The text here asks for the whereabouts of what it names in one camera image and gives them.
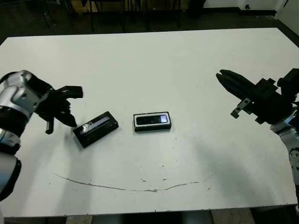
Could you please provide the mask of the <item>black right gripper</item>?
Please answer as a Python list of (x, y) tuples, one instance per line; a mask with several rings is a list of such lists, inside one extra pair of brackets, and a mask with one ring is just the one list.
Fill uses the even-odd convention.
[(241, 100), (231, 112), (234, 118), (240, 111), (256, 115), (258, 124), (264, 122), (272, 125), (287, 117), (293, 111), (294, 94), (284, 86), (277, 92), (275, 80), (262, 78), (253, 84), (242, 75), (230, 70), (220, 70), (216, 77), (220, 84), (231, 94)]

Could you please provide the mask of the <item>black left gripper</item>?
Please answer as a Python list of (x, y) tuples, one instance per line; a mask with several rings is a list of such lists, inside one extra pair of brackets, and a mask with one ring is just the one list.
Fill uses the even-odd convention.
[(36, 114), (47, 122), (45, 131), (47, 134), (52, 134), (54, 131), (54, 119), (66, 126), (75, 127), (77, 125), (70, 111), (71, 104), (67, 101), (69, 92), (70, 90), (67, 88), (51, 89), (47, 98), (36, 109)]

